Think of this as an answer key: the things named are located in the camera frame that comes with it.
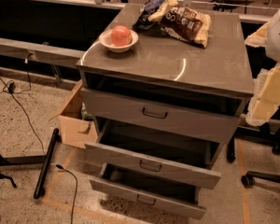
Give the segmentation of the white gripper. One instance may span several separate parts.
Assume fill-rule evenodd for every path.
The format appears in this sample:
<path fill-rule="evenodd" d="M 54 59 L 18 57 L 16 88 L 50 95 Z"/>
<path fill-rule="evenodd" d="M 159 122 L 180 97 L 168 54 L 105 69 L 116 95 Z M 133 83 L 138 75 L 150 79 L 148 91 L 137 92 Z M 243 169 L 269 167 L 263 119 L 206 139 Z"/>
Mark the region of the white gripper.
<path fill-rule="evenodd" d="M 264 23 L 245 39 L 245 44 L 253 48 L 266 47 L 266 55 L 278 62 L 270 70 L 260 70 L 245 116 L 249 125 L 261 126 L 280 106 L 280 8 L 270 22 Z"/>

